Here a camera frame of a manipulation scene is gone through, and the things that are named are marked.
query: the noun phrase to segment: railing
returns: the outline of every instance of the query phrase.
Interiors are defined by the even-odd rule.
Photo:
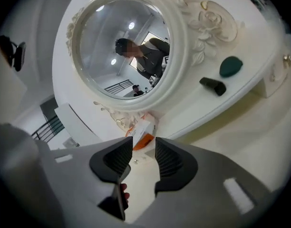
[[[105,90],[113,95],[116,95],[117,93],[123,91],[126,88],[129,88],[132,85],[133,85],[133,83],[130,80],[125,80],[125,81],[120,82],[118,84],[112,85],[108,88],[105,88]]]
[[[62,122],[59,120],[58,116],[55,116],[36,130],[32,134],[32,137],[35,140],[43,140],[48,142],[63,129],[64,126]]]

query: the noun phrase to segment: dark hair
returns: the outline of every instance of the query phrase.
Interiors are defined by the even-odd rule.
[[[115,44],[116,53],[123,56],[123,54],[127,52],[127,46],[131,43],[132,41],[126,38],[118,39]]]

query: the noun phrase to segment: floor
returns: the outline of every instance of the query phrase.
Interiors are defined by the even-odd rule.
[[[269,190],[283,187],[291,174],[291,72],[268,99],[248,93],[227,111],[177,139],[229,157]],[[154,201],[157,162],[130,163],[124,180],[131,197],[126,222],[132,223]]]

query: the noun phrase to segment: person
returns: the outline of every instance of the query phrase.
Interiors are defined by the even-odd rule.
[[[138,73],[150,79],[151,76],[162,77],[162,62],[170,53],[170,45],[160,39],[151,38],[145,44],[138,46],[132,40],[121,38],[116,41],[115,50],[125,58],[135,57]]]
[[[144,92],[143,91],[141,91],[141,90],[139,90],[139,85],[133,85],[133,90],[134,90],[134,97],[136,97],[136,96],[140,96],[140,95],[143,95],[144,94]]]
[[[125,192],[127,189],[127,185],[125,183],[120,184],[121,192],[124,194],[126,202],[128,203],[128,199],[130,198],[130,194],[128,192]]]

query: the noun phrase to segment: hand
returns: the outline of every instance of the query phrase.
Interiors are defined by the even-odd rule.
[[[125,189],[127,189],[127,185],[125,183],[121,184],[120,187],[121,187],[123,192]],[[130,197],[130,194],[128,192],[125,192],[124,194],[125,194],[126,202],[128,203],[128,198]]]

